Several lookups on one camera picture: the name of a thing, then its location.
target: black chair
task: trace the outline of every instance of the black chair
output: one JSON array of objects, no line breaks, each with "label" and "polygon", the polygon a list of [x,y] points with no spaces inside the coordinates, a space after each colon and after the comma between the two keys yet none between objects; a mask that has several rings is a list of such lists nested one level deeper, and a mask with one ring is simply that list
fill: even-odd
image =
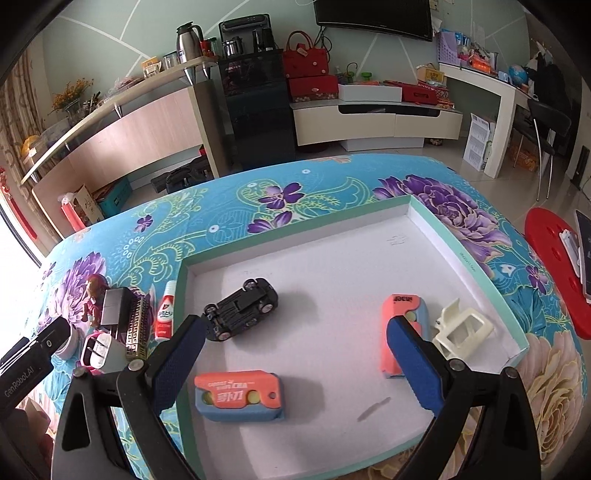
[{"label": "black chair", "polygon": [[532,128],[529,122],[523,120],[516,120],[513,123],[513,128],[515,128],[515,130],[521,134],[521,142],[519,142],[519,149],[517,151],[517,156],[515,157],[515,163],[513,163],[513,166],[515,167],[517,158],[519,158],[523,137],[527,137],[534,143],[537,142],[538,151],[540,153],[540,166],[538,167],[540,170],[540,181],[538,185],[538,197],[536,199],[537,202],[540,199],[540,190],[542,188],[542,153],[546,152],[548,155],[550,155],[550,179],[548,181],[548,193],[546,194],[546,198],[550,197],[552,167],[554,164],[554,155],[556,155],[556,150],[554,150],[554,147],[550,145],[546,139],[540,138],[538,124],[543,124],[556,132],[557,135],[564,137],[570,129],[570,118],[565,113],[562,113],[556,108],[552,108],[550,105],[546,105],[545,103],[538,102],[537,100],[531,98],[527,100],[527,105],[530,108],[530,115],[534,121],[534,127]]}]

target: television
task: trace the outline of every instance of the television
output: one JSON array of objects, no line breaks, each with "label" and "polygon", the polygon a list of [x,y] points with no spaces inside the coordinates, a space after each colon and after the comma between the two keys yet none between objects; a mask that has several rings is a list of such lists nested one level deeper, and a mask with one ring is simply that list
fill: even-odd
[{"label": "television", "polygon": [[429,0],[316,0],[321,27],[358,28],[432,41]]}]

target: blue bedspread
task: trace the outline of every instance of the blue bedspread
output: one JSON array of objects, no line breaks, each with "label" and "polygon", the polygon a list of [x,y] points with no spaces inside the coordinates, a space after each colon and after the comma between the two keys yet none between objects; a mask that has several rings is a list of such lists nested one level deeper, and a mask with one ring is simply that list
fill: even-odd
[{"label": "blue bedspread", "polygon": [[[543,463],[549,463],[578,421],[587,391],[579,341],[564,302],[512,225],[468,182],[430,158],[357,154],[260,168],[110,218],[67,238],[49,255],[26,333],[33,334],[59,315],[86,332],[82,318],[89,274],[103,274],[111,286],[145,295],[153,317],[157,299],[166,282],[177,278],[183,258],[288,223],[405,194],[417,196],[447,225],[528,334],[530,352],[519,371],[530,396]],[[43,382],[58,413],[78,357],[79,352],[68,361],[54,358],[55,370]],[[556,398],[560,408],[552,403]],[[559,427],[547,415],[556,409],[564,418]],[[134,469],[147,478],[124,416],[116,416]],[[176,409],[161,417],[182,448]]]}]

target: black toy car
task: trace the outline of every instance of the black toy car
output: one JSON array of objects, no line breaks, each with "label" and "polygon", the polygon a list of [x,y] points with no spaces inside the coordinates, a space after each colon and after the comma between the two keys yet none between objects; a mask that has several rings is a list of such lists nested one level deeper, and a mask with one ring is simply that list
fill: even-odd
[{"label": "black toy car", "polygon": [[277,292],[264,278],[249,278],[229,297],[203,309],[207,339],[223,342],[256,325],[277,308]]}]

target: plastic basket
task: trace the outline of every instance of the plastic basket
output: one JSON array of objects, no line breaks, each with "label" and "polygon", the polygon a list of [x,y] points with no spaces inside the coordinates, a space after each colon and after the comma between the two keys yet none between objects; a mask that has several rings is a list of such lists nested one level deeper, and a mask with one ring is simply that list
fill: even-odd
[{"label": "plastic basket", "polygon": [[437,59],[443,63],[460,66],[454,32],[439,32],[437,35]]}]

